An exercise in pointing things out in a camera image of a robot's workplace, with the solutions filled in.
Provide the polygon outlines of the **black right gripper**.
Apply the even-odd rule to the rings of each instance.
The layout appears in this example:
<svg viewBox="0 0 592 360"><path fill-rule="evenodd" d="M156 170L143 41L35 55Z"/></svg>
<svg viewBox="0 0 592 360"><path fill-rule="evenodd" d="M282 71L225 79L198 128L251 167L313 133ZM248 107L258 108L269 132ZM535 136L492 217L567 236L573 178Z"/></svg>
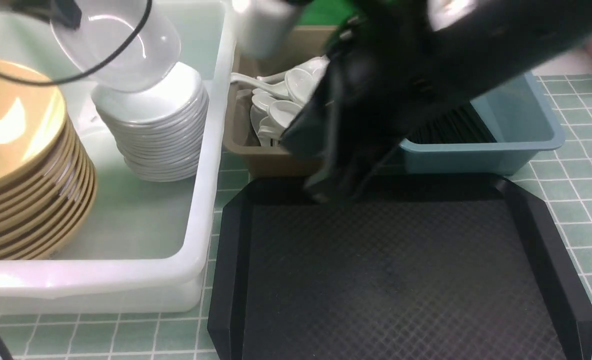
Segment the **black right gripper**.
<svg viewBox="0 0 592 360"><path fill-rule="evenodd" d="M319 159L303 186L319 203L354 199L422 125L410 114L401 58L352 50L329 59L312 97L280 137L294 157Z"/></svg>

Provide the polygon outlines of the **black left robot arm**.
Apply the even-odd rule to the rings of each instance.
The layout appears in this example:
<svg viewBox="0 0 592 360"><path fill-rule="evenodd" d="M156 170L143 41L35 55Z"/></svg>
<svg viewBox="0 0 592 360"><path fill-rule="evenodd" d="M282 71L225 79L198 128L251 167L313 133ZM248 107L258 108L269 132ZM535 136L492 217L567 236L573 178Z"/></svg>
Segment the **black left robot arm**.
<svg viewBox="0 0 592 360"><path fill-rule="evenodd" d="M82 19L82 11L74 0L0 0L0 12L58 24L70 30L78 30Z"/></svg>

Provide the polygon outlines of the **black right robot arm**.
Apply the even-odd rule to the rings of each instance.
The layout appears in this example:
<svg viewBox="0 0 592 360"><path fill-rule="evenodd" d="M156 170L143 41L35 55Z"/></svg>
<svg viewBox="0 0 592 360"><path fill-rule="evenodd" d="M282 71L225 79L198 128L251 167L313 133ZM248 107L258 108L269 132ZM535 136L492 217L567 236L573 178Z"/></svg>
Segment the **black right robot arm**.
<svg viewBox="0 0 592 360"><path fill-rule="evenodd" d="M353 0L283 135L321 157L319 202L355 198L419 127L592 36L592 0Z"/></svg>

